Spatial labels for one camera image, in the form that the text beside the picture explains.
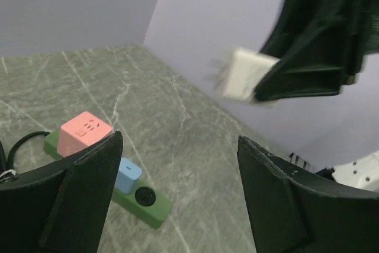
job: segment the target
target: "table surface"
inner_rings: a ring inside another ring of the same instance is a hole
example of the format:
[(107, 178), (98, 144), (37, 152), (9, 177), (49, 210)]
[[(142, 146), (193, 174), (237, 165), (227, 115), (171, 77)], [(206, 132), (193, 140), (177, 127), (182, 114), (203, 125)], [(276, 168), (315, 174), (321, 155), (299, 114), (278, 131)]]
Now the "table surface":
[[(6, 150), (36, 130), (90, 111), (120, 130), (124, 157), (174, 202), (153, 230), (111, 202), (98, 252), (256, 252), (240, 180), (238, 135), (282, 156), (143, 46), (1, 58), (0, 133)], [(43, 138), (22, 146), (15, 168), (52, 158)]]

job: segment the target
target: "pink cube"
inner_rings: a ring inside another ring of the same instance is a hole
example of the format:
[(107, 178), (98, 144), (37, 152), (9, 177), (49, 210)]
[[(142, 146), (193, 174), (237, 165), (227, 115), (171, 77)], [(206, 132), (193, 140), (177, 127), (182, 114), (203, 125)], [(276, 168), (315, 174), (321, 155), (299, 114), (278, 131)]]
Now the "pink cube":
[(90, 112), (83, 112), (60, 127), (57, 153), (67, 157), (97, 143), (113, 128)]

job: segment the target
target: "black wire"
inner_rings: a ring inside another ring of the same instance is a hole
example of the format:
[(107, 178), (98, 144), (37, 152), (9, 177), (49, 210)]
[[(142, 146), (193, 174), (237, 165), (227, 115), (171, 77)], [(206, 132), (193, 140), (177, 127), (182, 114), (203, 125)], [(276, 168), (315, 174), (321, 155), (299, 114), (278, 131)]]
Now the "black wire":
[(13, 168), (14, 167), (14, 157), (15, 157), (16, 151), (20, 148), (20, 146), (23, 143), (25, 143), (26, 141), (28, 141), (29, 139), (31, 139), (34, 136), (47, 136), (49, 134), (50, 134), (50, 132), (34, 132), (34, 133), (30, 133), (30, 134), (24, 136), (22, 139), (20, 139), (11, 148), (11, 150), (9, 151), (9, 154), (8, 154), (8, 159), (5, 156), (4, 149), (3, 149), (2, 144), (0, 142), (0, 160), (1, 160), (0, 161), (0, 167), (5, 168), (5, 169), (1, 169), (2, 171), (0, 171), (0, 174), (6, 170), (14, 169)]

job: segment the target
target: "green block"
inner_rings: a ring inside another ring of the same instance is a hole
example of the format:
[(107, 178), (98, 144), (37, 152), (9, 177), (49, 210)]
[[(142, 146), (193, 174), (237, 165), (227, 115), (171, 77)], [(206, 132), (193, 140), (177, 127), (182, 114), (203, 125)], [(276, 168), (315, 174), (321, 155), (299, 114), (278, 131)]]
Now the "green block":
[(173, 202), (166, 198), (161, 192), (155, 191), (156, 201), (149, 207), (141, 206), (136, 201), (136, 190), (140, 187), (150, 187), (141, 179), (138, 179), (136, 186), (129, 195), (125, 195), (116, 188), (113, 190), (112, 200), (118, 203), (121, 207), (134, 214), (140, 220), (154, 229), (160, 228), (162, 223), (167, 219), (171, 212)]
[[(46, 154), (50, 155), (53, 159), (59, 160), (62, 157), (57, 153), (57, 146), (59, 140), (59, 129), (53, 131), (46, 136), (44, 141), (43, 150)], [(112, 200), (126, 209), (131, 214), (138, 217), (147, 225), (154, 229), (160, 228), (162, 223), (167, 219), (171, 212), (173, 202), (165, 197), (161, 192), (154, 190), (156, 201), (151, 206), (141, 206), (136, 201), (136, 190), (140, 187), (150, 187), (146, 182), (138, 179), (134, 190), (129, 195), (125, 195), (116, 188), (113, 190)]]

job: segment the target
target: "white wall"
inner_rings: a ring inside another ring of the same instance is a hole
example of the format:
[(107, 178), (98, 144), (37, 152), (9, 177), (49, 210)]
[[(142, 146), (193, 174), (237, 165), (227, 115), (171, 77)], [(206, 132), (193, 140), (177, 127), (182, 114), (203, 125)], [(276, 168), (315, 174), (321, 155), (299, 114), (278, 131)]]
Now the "white wall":
[(268, 110), (220, 100), (204, 76), (231, 46), (259, 50), (281, 0), (158, 0), (145, 45), (248, 126), (314, 166), (379, 149), (379, 66), (371, 56), (358, 84), (337, 97), (282, 100)]
[(157, 0), (0, 0), (0, 56), (143, 43)]

